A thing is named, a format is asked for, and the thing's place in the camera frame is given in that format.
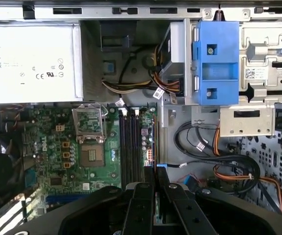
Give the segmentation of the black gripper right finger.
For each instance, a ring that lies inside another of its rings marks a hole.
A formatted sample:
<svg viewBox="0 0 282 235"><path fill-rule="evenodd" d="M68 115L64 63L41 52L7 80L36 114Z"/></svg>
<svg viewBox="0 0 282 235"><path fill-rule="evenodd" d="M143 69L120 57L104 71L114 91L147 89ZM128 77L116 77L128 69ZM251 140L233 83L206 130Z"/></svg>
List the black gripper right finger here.
<svg viewBox="0 0 282 235"><path fill-rule="evenodd" d="M282 215L214 188L192 193L186 186L171 183L164 167L157 168L157 179L182 234L282 235Z"/></svg>

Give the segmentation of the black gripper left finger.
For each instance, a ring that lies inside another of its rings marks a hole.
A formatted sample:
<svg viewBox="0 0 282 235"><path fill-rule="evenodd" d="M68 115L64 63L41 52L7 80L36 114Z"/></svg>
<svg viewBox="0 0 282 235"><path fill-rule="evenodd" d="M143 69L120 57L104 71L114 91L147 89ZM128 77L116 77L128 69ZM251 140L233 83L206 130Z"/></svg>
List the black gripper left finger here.
<svg viewBox="0 0 282 235"><path fill-rule="evenodd" d="M125 190L107 186L20 226L27 235L150 235L154 214L154 171Z"/></svg>

